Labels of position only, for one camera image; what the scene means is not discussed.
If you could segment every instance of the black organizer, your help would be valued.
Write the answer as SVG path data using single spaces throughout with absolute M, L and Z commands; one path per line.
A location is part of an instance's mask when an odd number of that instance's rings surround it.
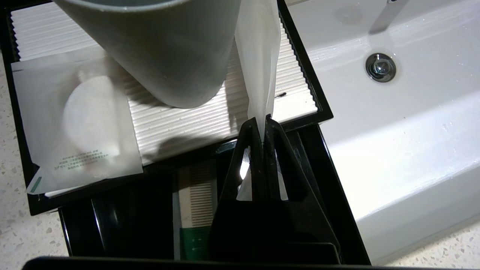
M 18 61 L 10 12 L 50 1 L 6 0 L 1 5 L 0 33 L 25 185 L 38 167 L 32 163 L 13 83 L 11 63 Z M 318 111 L 282 124 L 312 189 L 324 208 L 338 242 L 342 263 L 369 265 L 358 228 L 338 180 L 318 123 L 333 118 L 307 52 L 284 0 L 278 0 L 281 22 L 297 56 Z M 221 191 L 236 139 L 218 142 L 144 167 L 139 175 L 107 179 L 63 195 L 28 195 L 30 213 L 59 208 L 70 255 L 173 259 L 172 181 L 175 171 L 202 160 L 216 161 Z M 112 214 L 118 215 L 113 221 Z

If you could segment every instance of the sink basin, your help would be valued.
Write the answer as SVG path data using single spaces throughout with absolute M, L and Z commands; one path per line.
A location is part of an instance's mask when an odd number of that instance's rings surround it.
M 321 125 L 373 264 L 480 214 L 480 0 L 289 6 L 334 114 Z M 365 61 L 396 64 L 379 83 Z

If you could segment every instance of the sink drain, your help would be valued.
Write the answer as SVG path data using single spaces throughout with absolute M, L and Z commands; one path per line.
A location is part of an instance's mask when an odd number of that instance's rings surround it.
M 386 83 L 395 77 L 395 62 L 383 53 L 374 53 L 367 58 L 365 69 L 373 80 Z

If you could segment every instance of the gray cup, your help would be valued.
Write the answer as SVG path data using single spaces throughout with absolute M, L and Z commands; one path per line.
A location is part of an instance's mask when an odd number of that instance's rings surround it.
M 193 108 L 227 72 L 240 0 L 54 0 L 157 99 Z

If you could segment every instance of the speckled countertop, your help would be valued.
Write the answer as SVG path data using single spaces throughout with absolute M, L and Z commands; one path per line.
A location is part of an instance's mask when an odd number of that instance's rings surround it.
M 480 269 L 480 218 L 442 235 L 380 264 Z M 0 269 L 21 269 L 26 261 L 48 255 L 68 256 L 67 247 L 57 212 L 30 216 L 10 95 L 0 60 Z

